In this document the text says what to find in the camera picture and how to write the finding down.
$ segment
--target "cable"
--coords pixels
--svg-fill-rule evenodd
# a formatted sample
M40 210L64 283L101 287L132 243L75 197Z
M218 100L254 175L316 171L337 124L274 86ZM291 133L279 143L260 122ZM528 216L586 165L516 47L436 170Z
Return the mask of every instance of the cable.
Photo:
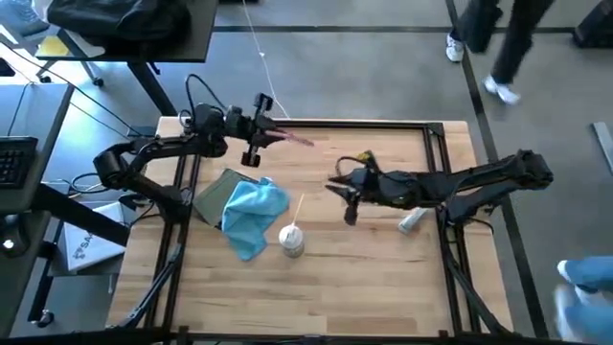
M77 106L76 104L70 102L70 105L75 107L76 109L78 109L80 112L82 112L83 114L87 115L90 119L94 120L95 122L99 123L100 125L114 131L115 133L117 133L118 135L120 135L121 137L123 137L126 140L130 140L130 138L128 138L125 134L121 133L119 130L113 128L112 126L109 126L107 124L105 124L104 122L102 122L101 120L98 120L97 118L95 118L92 114L88 113L87 111L81 109L79 106Z
M132 226L134 226L134 224L136 224L137 222L139 222L139 221L141 221L143 219L149 219L149 218L161 216L160 214L148 215L148 213L151 212L151 210L153 209L153 206L155 206L155 202L151 202L149 207L139 217L137 217L135 220L133 220L127 227L131 229Z
M188 94L188 101L190 101L190 109L192 110L192 114L195 113L195 106L193 105L192 90L190 88L190 79L191 78L196 78L198 81L200 81L200 83L203 84L204 87L207 88L207 90L209 91L211 96L213 96L213 98L215 99L217 104L219 104L219 106L221 106L222 109L227 109L226 105L219 99L219 97L215 94L215 92L209 86L209 84L206 83L206 81L204 81L198 75L195 75L194 73L190 73L188 75L188 77L185 79L185 92Z
M76 193L76 194L73 194L73 195L69 195L68 197L75 198L75 197L82 196L83 194L96 194L96 193L102 193L102 192L108 191L108 189L102 189L102 190L99 190L99 191L93 191L96 188L100 187L101 185L102 185L102 183L98 183L98 184L95 184L93 186L89 186L89 187L87 187L87 189L85 189L83 191L83 193Z
M476 219L476 218L469 218L472 221L478 222L480 224L484 224L486 227L489 228L489 230L491 230L491 233L493 234L494 232L494 227L491 225L491 223L489 223L488 221L485 220L480 220L480 219Z
M25 74L25 73L23 73L23 72L21 72L21 70L19 70L19 69L15 68L15 66L13 66L13 65L12 65L10 62L8 62L6 59L5 59L5 62L6 62L6 63L7 63L7 64L8 64L8 65L11 67L11 69L12 69L13 71L16 71L17 73L19 73L19 74L20 74L20 75L21 75L23 78L25 78L27 81L34 82L34 80L31 80L31 79L30 79L28 76L26 76L26 74Z
M15 121L17 120L17 114L19 114L19 108L21 107L21 102L23 101L23 97L26 94L26 89L28 86L34 84L33 82L28 82L23 85L23 89L21 89L21 95L19 96L19 102L17 103L17 108L15 109L15 113L12 114L11 125L9 126L9 130L7 131L7 136L11 136L12 127L15 125Z
M24 59L25 61L27 61L28 63L30 63L31 65L36 66L37 68L40 68L41 70L45 71L45 72L49 72L52 75L60 78L61 80L65 81L66 83L68 83L69 85L71 85L72 87L74 87L75 89L77 89L77 91L79 91L81 93L81 95L85 96L87 99L89 99L91 102L97 104L99 107L101 107L102 109L104 109L106 112L108 112L109 114L111 114L115 119L117 119L117 121L121 122L124 126L126 126L128 129L130 129L131 131L133 131L134 133L140 135L140 136L145 136L143 133L139 132L138 130L134 129L134 127L132 127L130 124L128 124L126 121L124 121L121 117L119 117L117 114L115 114L114 112L112 112L109 108L107 108L106 106L102 105L100 102L94 100L91 96L87 95L83 90L81 90L78 86L74 85L73 83L69 82L67 79L65 79L63 76L57 74L56 72L51 71L49 68L43 67L35 62L30 61L27 57L22 56L21 54L15 52L13 49L11 49L11 47L9 47L5 42L2 42L2 44L9 48L9 50L11 50L11 52L15 55L17 55L18 57Z
M508 166L511 165L511 163L513 162L513 159L509 160L509 162L505 163L504 166L502 166L500 169L505 169ZM458 190L460 189L460 186L469 178L474 178L477 176L481 176L484 175L486 173L491 173L489 171L484 171L484 172L479 172L479 173L475 173L474 175L469 175L466 176L465 178L461 179L460 181L458 181L458 183L456 183L455 187L453 188L453 192L447 197L447 199L444 201L445 206L449 205L449 203L453 200L453 198L456 196L456 194L458 193Z
M185 118L186 116L183 116L183 114L187 114L187 118L191 119L193 121L193 116L190 110L188 109L183 109L181 111L179 111L178 114L176 114L176 117L179 118L179 124L181 124L181 126L183 128L187 128L189 127L188 123L186 122Z
M340 165L341 165L341 162L344 161L344 160L350 160L350 161L357 162L357 163L360 163L360 164L366 166L366 163L363 160L360 160L360 159L357 159L357 158L351 157L351 156L341 156L340 158L338 158L336 160L336 165L334 166L334 169L336 170L336 175L337 176L342 176L343 175L341 173Z
M272 98L275 100L275 103L279 106L285 117L291 120L291 117L285 111L284 106L279 102L279 98L277 97L277 93L275 92L275 87L272 84L272 79L270 78L270 70L268 69L268 63L266 62L265 53L261 50L260 42L258 41L258 36L256 35L256 30L253 28L253 22L251 21L251 15L249 15L249 10L247 10L247 2L242 0L242 7L245 10L245 17L247 17L247 22L249 23L249 28L251 28L251 35L253 36L254 42L256 42L256 48L258 49L258 55L260 55L261 62L264 65L264 71L266 72L266 78L268 79L268 86L270 86L270 92L272 93Z
M79 193L81 195L98 194L98 193L103 193L103 192L108 191L108 188L103 188L103 189L100 189L100 190L92 191L92 190L89 190L89 189L82 190L79 187L77 187L77 181L79 181L80 179L82 179L84 177L89 177L89 176L98 176L98 174L95 173L95 172L82 173L82 174L76 176L75 178L73 178L73 180L71 182L69 182L70 188L72 188L74 191L76 191L77 193Z

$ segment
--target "keyboard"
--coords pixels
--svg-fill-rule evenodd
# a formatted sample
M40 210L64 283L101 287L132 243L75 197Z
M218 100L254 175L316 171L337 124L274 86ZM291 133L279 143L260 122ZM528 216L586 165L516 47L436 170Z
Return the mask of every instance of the keyboard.
M0 137L0 189L23 187L37 143L33 137Z

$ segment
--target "black pants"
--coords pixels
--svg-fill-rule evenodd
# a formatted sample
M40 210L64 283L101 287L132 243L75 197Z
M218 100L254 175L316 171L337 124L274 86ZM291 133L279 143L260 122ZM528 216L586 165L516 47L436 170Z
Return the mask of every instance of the black pants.
M522 59L533 45L533 32L554 0L515 0L505 42L491 75L498 83L511 83ZM471 0L458 19L451 37L466 42L474 53L483 53L502 14L498 0Z

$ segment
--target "table leg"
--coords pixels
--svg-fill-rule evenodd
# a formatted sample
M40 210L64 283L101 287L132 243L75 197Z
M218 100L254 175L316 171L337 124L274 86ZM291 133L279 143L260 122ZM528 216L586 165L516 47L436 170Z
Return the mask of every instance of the table leg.
M94 236L125 246L129 230L117 221L87 206L81 205L55 189L40 184L34 195L33 210L49 211L61 220L71 223Z
M596 132L598 142L601 144L602 153L604 153L606 163L609 165L609 170L613 173L613 139L611 139L609 128L604 122L594 123L592 127Z
M132 71L136 80L143 86L145 92L155 103L162 116L175 116L177 114L174 105L170 102L169 97L164 92L164 89L151 73L146 62L128 62L127 67Z

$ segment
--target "white cylinder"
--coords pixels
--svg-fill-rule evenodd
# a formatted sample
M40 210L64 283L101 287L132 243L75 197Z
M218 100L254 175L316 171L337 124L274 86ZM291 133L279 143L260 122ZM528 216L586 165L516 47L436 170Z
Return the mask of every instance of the white cylinder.
M284 226L279 232L279 243L289 258L298 258L305 251L303 231L294 224Z
M403 219L398 225L398 230L400 230L403 234L408 234L411 232L411 229L418 221L420 221L421 217L425 215L427 209L423 209L421 207L416 207L414 212Z

